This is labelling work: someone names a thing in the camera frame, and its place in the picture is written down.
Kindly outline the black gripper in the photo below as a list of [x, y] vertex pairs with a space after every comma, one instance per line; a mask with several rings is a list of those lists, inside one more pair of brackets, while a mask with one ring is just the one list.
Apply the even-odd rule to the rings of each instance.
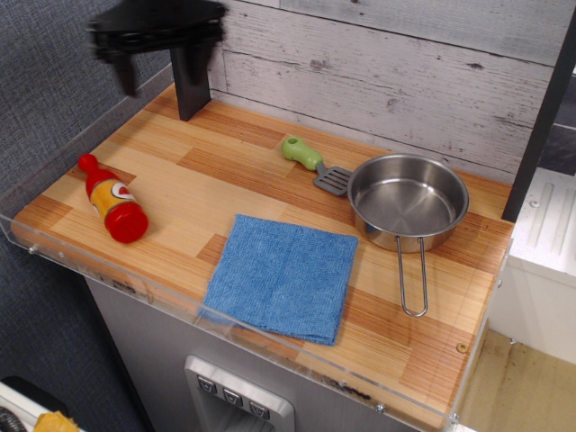
[[96, 57], [112, 62], [122, 91], [134, 97], [133, 55], [183, 48], [186, 77], [198, 85], [222, 39], [225, 13], [215, 1], [121, 1], [91, 18], [87, 30]]

